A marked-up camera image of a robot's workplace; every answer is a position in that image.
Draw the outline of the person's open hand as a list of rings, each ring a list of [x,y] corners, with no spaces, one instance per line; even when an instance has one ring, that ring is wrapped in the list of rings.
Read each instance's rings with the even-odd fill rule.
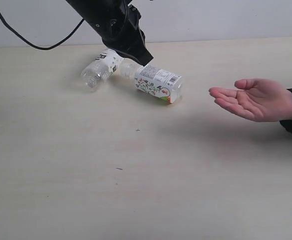
[[[254,122],[279,122],[292,110],[292,94],[269,79],[241,79],[236,89],[212,87],[214,102],[228,112]]]

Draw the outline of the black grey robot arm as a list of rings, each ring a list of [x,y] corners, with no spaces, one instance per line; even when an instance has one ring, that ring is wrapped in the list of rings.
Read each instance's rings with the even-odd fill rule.
[[[100,35],[104,45],[145,66],[153,56],[139,26],[141,13],[129,0],[69,0],[72,8]]]

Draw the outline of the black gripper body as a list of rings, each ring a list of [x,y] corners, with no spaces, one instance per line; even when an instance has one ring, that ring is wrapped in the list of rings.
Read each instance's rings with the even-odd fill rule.
[[[144,32],[139,27],[141,14],[130,0],[88,0],[87,23],[105,42],[141,38]]]

